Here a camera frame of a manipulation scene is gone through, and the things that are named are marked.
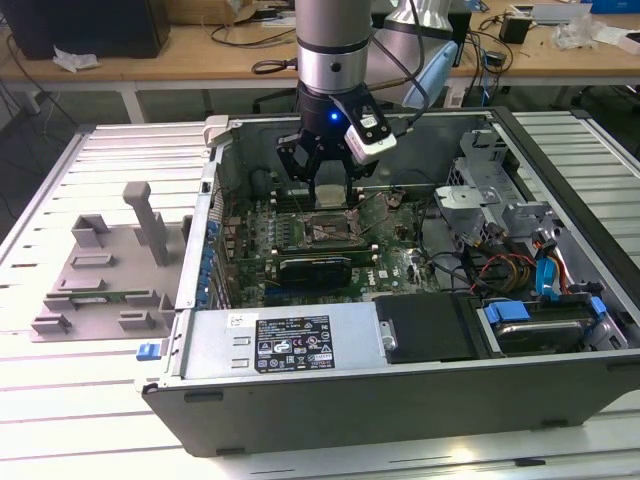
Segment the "black sticker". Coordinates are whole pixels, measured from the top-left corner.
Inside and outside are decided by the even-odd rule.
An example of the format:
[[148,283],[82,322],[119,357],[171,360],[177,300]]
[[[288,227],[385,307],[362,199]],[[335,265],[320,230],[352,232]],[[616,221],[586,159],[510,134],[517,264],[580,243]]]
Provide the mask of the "black sticker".
[[256,322],[259,373],[335,368],[329,317],[296,317]]

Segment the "blue drive bracket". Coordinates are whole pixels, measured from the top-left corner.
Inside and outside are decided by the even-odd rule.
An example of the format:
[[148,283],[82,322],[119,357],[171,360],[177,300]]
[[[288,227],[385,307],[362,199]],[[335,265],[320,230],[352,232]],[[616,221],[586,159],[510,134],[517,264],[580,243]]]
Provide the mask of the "blue drive bracket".
[[558,300],[558,294],[553,290],[556,278],[556,264],[548,257],[538,259],[536,267],[536,292],[547,295],[551,300]]
[[531,319],[524,303],[519,301],[493,302],[484,308],[491,325],[501,322],[526,322]]

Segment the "wooden tabletop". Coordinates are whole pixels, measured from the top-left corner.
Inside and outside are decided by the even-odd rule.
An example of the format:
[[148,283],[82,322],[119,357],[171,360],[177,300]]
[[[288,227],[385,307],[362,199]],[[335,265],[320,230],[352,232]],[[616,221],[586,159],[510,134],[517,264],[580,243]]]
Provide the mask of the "wooden tabletop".
[[[487,17],[502,13],[508,0],[489,0],[490,12],[474,14],[472,27],[477,28]],[[598,20],[610,26],[640,29],[640,15],[597,15]],[[220,80],[255,78],[251,66],[264,59],[289,59],[296,56],[295,33],[287,35],[291,43],[265,49],[239,49],[216,44],[209,38],[212,27],[174,26],[169,41],[160,55],[154,59],[101,58],[101,66],[77,74],[62,70],[53,62],[28,61],[22,54],[22,64],[36,80],[41,82],[74,81],[171,81],[171,80]],[[259,40],[285,29],[263,28],[257,24],[233,27],[228,36],[219,35],[233,42]],[[499,25],[490,27],[487,33],[498,34]],[[510,76],[620,76],[640,78],[640,56],[633,56],[618,47],[598,44],[595,49],[582,48],[561,51],[551,43],[552,27],[536,27],[531,30],[523,45],[512,45],[514,61],[507,72]],[[24,80],[22,72],[8,57],[4,38],[0,43],[0,77],[5,81]],[[483,38],[483,47],[504,50],[490,38]],[[470,46],[463,55],[462,64],[453,70],[452,76],[472,76],[475,56]],[[285,71],[271,78],[295,78],[296,73]]]

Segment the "motherboard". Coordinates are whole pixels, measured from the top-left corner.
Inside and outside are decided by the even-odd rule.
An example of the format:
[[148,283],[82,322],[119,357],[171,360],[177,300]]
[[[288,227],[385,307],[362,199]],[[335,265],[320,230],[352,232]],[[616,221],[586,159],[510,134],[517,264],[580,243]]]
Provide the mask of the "motherboard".
[[360,193],[318,208],[304,194],[227,202],[217,251],[234,308],[370,301],[439,291],[417,249],[418,209],[405,192]]

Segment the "white sticker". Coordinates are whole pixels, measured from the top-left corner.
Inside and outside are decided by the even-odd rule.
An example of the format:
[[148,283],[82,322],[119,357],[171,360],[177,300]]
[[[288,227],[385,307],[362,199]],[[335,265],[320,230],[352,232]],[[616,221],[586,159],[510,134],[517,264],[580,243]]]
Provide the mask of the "white sticker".
[[332,358],[333,355],[330,353],[318,353],[316,355],[309,355],[309,360],[312,362],[325,362],[327,360],[331,360]]
[[230,313],[227,315],[227,328],[253,327],[258,316],[257,313]]

